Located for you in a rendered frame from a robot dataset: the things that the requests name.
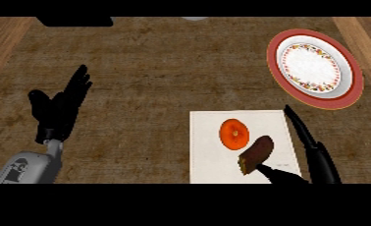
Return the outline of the white placemat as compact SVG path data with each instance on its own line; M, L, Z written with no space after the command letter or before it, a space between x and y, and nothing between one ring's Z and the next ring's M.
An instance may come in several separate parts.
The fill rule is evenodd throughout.
M249 130L246 146L230 150L219 138L227 119L237 119ZM243 175L237 157L261 136L269 136L274 149L263 164L272 169L302 175L287 120L283 110L234 110L190 112L190 183L268 184L265 176L253 171Z

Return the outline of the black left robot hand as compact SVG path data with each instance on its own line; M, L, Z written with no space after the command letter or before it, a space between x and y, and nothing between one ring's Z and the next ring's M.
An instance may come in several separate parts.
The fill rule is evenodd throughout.
M65 141L68 139L78 109L91 85L87 66L81 65L69 79L65 90L54 97L49 97L38 89L29 91L32 116L38 121L37 143L44 143L46 140Z

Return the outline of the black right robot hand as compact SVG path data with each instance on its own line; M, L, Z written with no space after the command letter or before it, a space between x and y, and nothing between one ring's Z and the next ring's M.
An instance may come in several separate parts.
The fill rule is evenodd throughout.
M336 166L328 155L325 145L315 141L309 129L299 115L290 106L284 107L284 113L291 120L300 142L305 146L311 181L306 181L297 174L272 169L263 164L256 165L256 170L268 178L272 184L308 185L312 184L340 184L340 177Z

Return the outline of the black appliance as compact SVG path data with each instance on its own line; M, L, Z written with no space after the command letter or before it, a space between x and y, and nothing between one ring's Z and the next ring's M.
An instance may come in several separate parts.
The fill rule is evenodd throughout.
M47 27L110 27L113 25L110 17L38 17L38 20Z

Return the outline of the red-rimmed floral plate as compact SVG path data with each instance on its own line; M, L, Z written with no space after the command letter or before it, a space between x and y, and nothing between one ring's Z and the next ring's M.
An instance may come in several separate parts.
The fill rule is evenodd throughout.
M325 34L303 28L281 31L266 47L269 73L300 102L324 110L356 103L364 90L353 55Z

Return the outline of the orange round squash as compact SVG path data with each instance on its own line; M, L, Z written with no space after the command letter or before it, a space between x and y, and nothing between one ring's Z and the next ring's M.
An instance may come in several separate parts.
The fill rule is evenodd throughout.
M219 139L230 150L238 150L249 143L249 129L238 119L227 119L219 128Z

